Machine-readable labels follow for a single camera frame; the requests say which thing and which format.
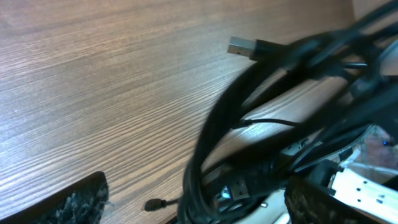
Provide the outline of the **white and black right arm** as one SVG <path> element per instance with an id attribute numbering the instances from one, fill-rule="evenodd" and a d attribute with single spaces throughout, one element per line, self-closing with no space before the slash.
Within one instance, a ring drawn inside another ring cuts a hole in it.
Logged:
<path id="1" fill-rule="evenodd" d="M 331 101 L 290 129 L 210 167 L 209 223 L 396 223 L 397 78 L 347 75 L 353 100 Z"/>

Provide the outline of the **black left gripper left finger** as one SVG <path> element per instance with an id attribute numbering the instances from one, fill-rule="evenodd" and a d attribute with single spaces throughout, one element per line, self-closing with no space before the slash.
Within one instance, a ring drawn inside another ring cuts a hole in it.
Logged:
<path id="1" fill-rule="evenodd" d="M 99 224 L 108 200 L 105 173 L 97 171 L 2 219 L 1 224 Z"/>

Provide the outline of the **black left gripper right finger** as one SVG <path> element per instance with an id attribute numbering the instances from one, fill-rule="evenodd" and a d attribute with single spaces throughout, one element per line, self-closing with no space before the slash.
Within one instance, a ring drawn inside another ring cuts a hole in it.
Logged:
<path id="1" fill-rule="evenodd" d="M 377 224 L 384 220 L 361 212 L 329 194 L 331 177 L 298 176 L 289 178 L 285 189 L 285 205 L 292 223 L 304 224 Z"/>

